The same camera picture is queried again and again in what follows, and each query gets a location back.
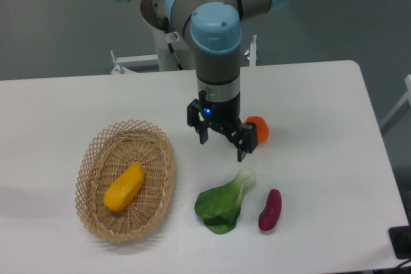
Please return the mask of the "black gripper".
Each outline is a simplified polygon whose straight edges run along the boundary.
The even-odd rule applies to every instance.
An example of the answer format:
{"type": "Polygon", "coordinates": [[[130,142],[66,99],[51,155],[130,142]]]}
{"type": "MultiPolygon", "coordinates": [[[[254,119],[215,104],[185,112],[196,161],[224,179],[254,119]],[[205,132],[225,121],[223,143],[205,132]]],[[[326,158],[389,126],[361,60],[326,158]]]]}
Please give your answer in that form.
{"type": "Polygon", "coordinates": [[[237,149],[237,161],[242,162],[248,153],[258,146],[258,133],[255,123],[240,121],[240,94],[224,102],[206,99],[207,92],[199,92],[187,106],[187,124],[195,129],[200,144],[208,140],[208,128],[222,130],[226,138],[237,149]]]}

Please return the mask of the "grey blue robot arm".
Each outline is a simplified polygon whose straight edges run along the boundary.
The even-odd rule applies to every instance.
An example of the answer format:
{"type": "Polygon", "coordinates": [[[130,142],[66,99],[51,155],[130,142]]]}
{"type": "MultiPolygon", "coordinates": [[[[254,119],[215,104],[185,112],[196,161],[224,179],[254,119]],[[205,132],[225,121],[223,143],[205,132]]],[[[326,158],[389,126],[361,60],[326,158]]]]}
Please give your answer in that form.
{"type": "Polygon", "coordinates": [[[187,122],[200,142],[214,130],[234,144],[238,160],[258,146],[257,128],[240,120],[241,22],[282,8],[289,0],[164,0],[157,15],[190,48],[198,97],[187,122]]]}

